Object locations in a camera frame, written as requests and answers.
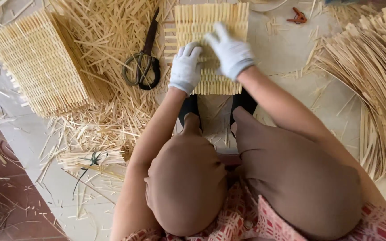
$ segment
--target tile floor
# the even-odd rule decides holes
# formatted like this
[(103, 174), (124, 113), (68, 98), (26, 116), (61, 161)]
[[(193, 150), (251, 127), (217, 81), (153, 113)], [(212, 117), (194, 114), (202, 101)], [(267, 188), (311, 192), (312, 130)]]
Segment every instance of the tile floor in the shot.
[(1, 132), (0, 153), (7, 157), (6, 165), (0, 160), (0, 213), (11, 210), (0, 228), (0, 241), (67, 241)]

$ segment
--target person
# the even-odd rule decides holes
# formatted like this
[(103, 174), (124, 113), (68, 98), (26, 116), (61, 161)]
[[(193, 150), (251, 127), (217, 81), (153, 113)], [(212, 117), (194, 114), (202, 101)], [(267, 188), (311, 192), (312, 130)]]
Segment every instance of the person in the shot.
[[(205, 40), (244, 87), (230, 129), (240, 165), (227, 175), (201, 137), (202, 48), (175, 55), (169, 90), (139, 139), (115, 207), (111, 241), (386, 240), (386, 201), (364, 169), (301, 102), (256, 67), (222, 23)], [(277, 127), (253, 116), (257, 103)], [(171, 137), (177, 117), (181, 133)]]

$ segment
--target scissors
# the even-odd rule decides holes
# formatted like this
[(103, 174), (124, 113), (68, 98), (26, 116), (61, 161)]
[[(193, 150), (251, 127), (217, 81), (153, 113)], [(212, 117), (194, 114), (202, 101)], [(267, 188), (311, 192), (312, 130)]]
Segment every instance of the scissors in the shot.
[[(150, 28), (148, 29), (147, 32), (147, 37), (145, 38), (145, 44), (144, 48), (142, 49), (141, 52), (134, 54), (133, 56), (129, 57), (125, 65), (127, 66), (130, 62), (133, 60), (136, 60), (138, 63), (136, 66), (136, 78), (135, 81), (129, 80), (126, 75), (126, 66), (123, 66), (122, 69), (122, 75), (123, 79), (126, 81), (126, 83), (130, 86), (135, 86), (138, 85), (140, 89), (142, 90), (151, 90), (154, 87), (156, 87), (160, 81), (160, 65), (159, 65), (159, 60), (151, 55), (151, 49), (153, 48), (153, 42), (154, 38), (156, 37), (156, 32), (157, 32), (157, 15), (159, 14), (159, 8), (157, 8), (153, 20), (151, 21)], [(147, 65), (144, 70), (141, 69), (141, 61), (143, 58), (148, 58), (147, 59)], [(148, 70), (150, 69), (150, 66), (153, 65), (153, 71), (154, 71), (154, 81), (151, 84), (143, 84), (143, 81), (145, 79), (145, 76), (148, 73)]]

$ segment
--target floor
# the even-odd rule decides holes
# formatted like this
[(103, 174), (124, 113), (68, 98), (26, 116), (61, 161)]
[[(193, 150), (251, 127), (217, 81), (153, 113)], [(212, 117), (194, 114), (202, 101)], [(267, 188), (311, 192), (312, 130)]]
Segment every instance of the floor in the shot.
[(53, 225), (54, 215), (1, 131), (0, 153), (7, 157), (6, 165), (0, 160), (0, 213), (7, 216), (0, 227), (0, 241), (67, 241)]
[[(208, 0), (180, 0), (181, 4), (206, 3)], [(17, 12), (29, 0), (16, 0), (6, 3), (6, 9), (13, 9)], [(236, 0), (228, 0), (229, 3), (235, 3)], [(284, 5), (276, 10), (266, 14), (256, 13), (250, 11), (249, 28), (248, 28), (248, 42), (256, 55), (256, 61), (259, 68), (267, 74), (273, 81), (280, 85), (285, 90), (292, 93), (302, 103), (308, 107), (314, 106), (314, 113), (323, 121), (323, 123), (335, 132), (340, 141), (346, 146), (354, 157), (358, 157), (358, 137), (359, 137), (359, 117), (360, 117), (360, 102), (354, 98), (352, 107), (346, 108), (343, 112), (337, 115), (347, 101), (352, 97), (351, 90), (346, 88), (338, 80), (331, 76), (311, 73), (303, 75), (301, 78), (282, 76), (282, 73), (292, 73), (300, 70), (305, 66), (309, 53), (314, 46), (314, 42), (309, 40), (308, 35), (311, 30), (316, 29), (319, 25), (319, 36), (329, 36), (340, 30), (337, 26), (336, 20), (327, 14), (322, 14), (308, 20), (307, 24), (295, 25), (287, 23), (287, 18), (292, 18), (292, 7), (297, 7), (304, 11), (307, 15), (310, 12), (311, 4), (304, 4), (304, 2), (311, 2), (312, 0), (302, 1), (288, 0)], [(35, 6), (31, 6), (25, 10), (23, 15), (28, 15), (32, 11), (40, 7), (40, 1), (36, 2)], [(266, 22), (275, 17), (277, 24), (281, 25), (278, 35), (267, 34)], [(319, 90), (324, 86), (327, 88), (319, 95)], [(0, 175), (10, 176), (8, 180), (12, 186), (4, 185), (5, 182), (0, 182), (0, 189), (8, 193), (19, 193), (26, 189), (25, 186), (36, 183), (39, 178), (40, 171), (40, 153), (47, 141), (47, 122), (48, 120), (37, 117), (29, 107), (21, 107), (23, 101), (19, 95), (15, 94), (11, 82), (5, 76), (5, 73), (0, 73), (0, 91), (7, 96), (0, 94), (0, 109), (7, 113), (5, 118), (14, 118), (14, 121), (0, 124), (1, 132), (8, 140), (9, 145), (13, 149), (15, 155), (19, 159), (22, 167), (25, 168), (25, 174), (13, 174), (8, 172), (8, 168), (0, 167)], [(226, 101), (226, 106), (220, 110), (216, 103)], [(228, 135), (227, 142), (224, 142), (226, 131), (228, 128), (228, 112), (227, 105), (230, 105), (229, 96), (203, 96), (201, 98), (201, 106), (199, 111), (201, 116), (208, 118), (204, 123), (204, 134), (212, 141), (217, 151), (221, 153), (233, 153), (236, 151), (236, 142)], [(262, 123), (271, 124), (269, 117), (263, 110), (258, 108), (255, 116)], [(57, 143), (57, 136), (49, 139), (47, 147), (51, 147)], [(44, 150), (44, 155), (50, 151), (50, 148)], [(19, 167), (13, 166), (10, 170), (21, 171)], [(88, 172), (90, 177), (94, 176), (93, 172)], [(73, 197), (73, 189), (76, 184), (76, 179), (65, 173), (61, 167), (52, 162), (45, 178), (42, 179), (42, 186), (36, 185), (34, 190), (26, 190), (28, 195), (28, 204), (26, 204), (26, 195), (19, 194), (19, 206), (26, 205), (39, 207), (36, 202), (32, 203), (33, 194), (39, 193), (42, 197), (41, 205), (46, 202), (48, 208), (40, 208), (40, 212), (47, 213), (47, 218), (53, 222), (56, 217), (57, 222), (62, 226), (66, 235), (74, 241), (85, 240), (107, 240), (110, 234), (110, 227), (112, 223), (113, 208), (117, 201), (118, 190), (113, 190), (108, 187), (108, 182), (111, 181), (105, 177), (95, 177), (88, 186), (79, 184), (76, 190), (76, 195)], [(386, 198), (386, 180), (378, 183), (378, 187)], [(26, 211), (19, 209), (16, 211), (16, 216), (24, 216), (26, 218)], [(38, 213), (37, 216), (33, 212), (28, 211), (28, 217), (41, 218)], [(23, 220), (15, 220), (11, 222), (22, 222)], [(19, 224), (19, 230), (15, 227), (9, 227), (6, 232), (12, 235), (11, 238), (19, 238), (20, 234), (26, 229), (27, 223)], [(38, 234), (31, 234), (31, 238), (47, 238), (41, 235), (41, 229)]]

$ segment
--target white glove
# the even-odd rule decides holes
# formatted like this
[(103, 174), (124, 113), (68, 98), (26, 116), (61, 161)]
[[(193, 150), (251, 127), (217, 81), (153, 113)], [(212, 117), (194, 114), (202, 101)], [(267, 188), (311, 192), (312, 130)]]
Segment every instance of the white glove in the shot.
[(198, 42), (190, 42), (180, 48), (172, 62), (169, 87), (175, 87), (187, 93), (187, 97), (196, 88), (200, 81), (199, 54), (202, 47)]
[(220, 60), (221, 72), (236, 81), (236, 77), (246, 68), (254, 65), (250, 45), (230, 37), (223, 23), (214, 24), (217, 37), (213, 33), (206, 33), (204, 38), (212, 47)]

